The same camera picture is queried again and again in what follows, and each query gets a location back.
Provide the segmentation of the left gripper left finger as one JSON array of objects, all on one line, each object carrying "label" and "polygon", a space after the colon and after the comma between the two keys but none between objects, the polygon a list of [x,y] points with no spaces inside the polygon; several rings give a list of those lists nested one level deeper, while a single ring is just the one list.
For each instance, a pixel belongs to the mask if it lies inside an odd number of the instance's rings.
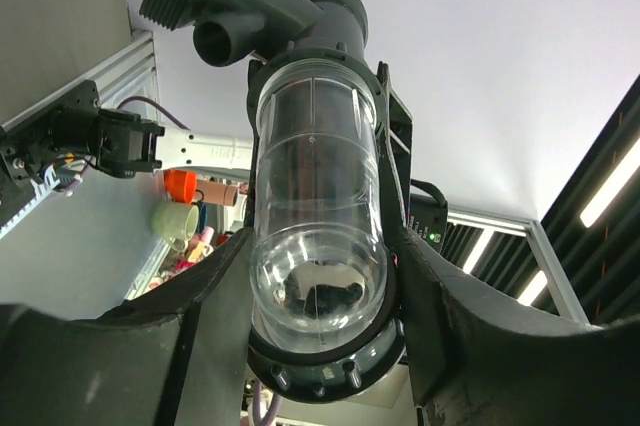
[{"label": "left gripper left finger", "polygon": [[253,296],[243,229],[95,320],[1,309],[5,425],[236,425]]}]

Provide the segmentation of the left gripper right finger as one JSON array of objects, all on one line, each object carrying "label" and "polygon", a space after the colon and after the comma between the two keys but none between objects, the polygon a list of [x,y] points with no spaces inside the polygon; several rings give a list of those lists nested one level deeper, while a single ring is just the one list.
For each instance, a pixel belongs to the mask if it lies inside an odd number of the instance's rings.
[{"label": "left gripper right finger", "polygon": [[636,425],[639,321],[591,326],[519,304],[397,234],[412,393],[429,425]]}]

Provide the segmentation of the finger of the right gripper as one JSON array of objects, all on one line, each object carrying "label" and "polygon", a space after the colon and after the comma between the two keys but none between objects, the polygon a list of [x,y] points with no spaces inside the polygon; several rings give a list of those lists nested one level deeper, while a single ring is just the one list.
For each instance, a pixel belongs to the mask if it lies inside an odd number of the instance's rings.
[{"label": "finger of the right gripper", "polygon": [[389,65],[380,61],[376,76],[386,99],[379,134],[381,221],[384,235],[395,236],[409,214],[413,120],[393,89]]}]

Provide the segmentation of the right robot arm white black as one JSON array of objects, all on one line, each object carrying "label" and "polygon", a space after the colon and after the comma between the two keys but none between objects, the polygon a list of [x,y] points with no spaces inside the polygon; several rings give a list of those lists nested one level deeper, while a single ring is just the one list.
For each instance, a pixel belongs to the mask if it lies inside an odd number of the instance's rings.
[{"label": "right robot arm white black", "polygon": [[[169,132],[188,132],[189,141],[196,144],[196,135],[191,134],[176,123],[176,129],[143,119],[139,114],[126,111],[120,106],[116,109],[103,109],[99,102],[98,88],[95,82],[86,80],[69,90],[65,95],[52,101],[20,124],[16,124],[8,132],[1,128],[1,238],[28,216],[46,197],[58,192],[69,191],[82,182],[86,168],[114,178],[130,179],[136,173],[155,173],[170,169],[184,169],[188,166],[201,169],[236,169],[249,171],[250,214],[252,218],[255,206],[256,155],[258,146],[257,119],[258,112],[258,79],[278,79],[276,69],[272,65],[263,66],[259,62],[250,66],[248,71],[249,95],[248,114],[254,129],[254,144],[240,146],[239,140],[229,138],[207,139],[205,150],[213,154],[216,148],[224,151],[207,159],[207,164],[197,166],[184,158],[184,161],[169,160],[169,152],[160,153],[160,140],[169,140]],[[398,195],[399,205],[405,217],[409,211],[410,189],[410,155],[409,149],[402,140],[394,136],[398,121],[393,118],[402,106],[390,86],[388,65],[380,62],[377,78],[380,85],[386,88],[387,106],[391,112],[391,122],[387,138],[391,141],[388,151],[383,153],[381,126],[378,128],[377,140],[379,154],[379,172],[381,192],[390,192],[392,185]],[[247,149],[250,166],[241,166],[241,156]],[[81,172],[70,172],[71,183],[62,186],[62,174],[57,176],[58,168],[76,160],[87,160]]]}]

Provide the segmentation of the grey pvc tee fitting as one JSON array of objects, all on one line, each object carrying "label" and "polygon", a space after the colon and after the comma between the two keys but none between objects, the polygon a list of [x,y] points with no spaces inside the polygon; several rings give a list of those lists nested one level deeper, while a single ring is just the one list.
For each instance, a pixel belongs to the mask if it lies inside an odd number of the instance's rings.
[{"label": "grey pvc tee fitting", "polygon": [[169,31],[192,27],[196,52],[214,67],[269,61],[289,44],[362,59],[369,33],[361,0],[142,0],[139,13]]}]

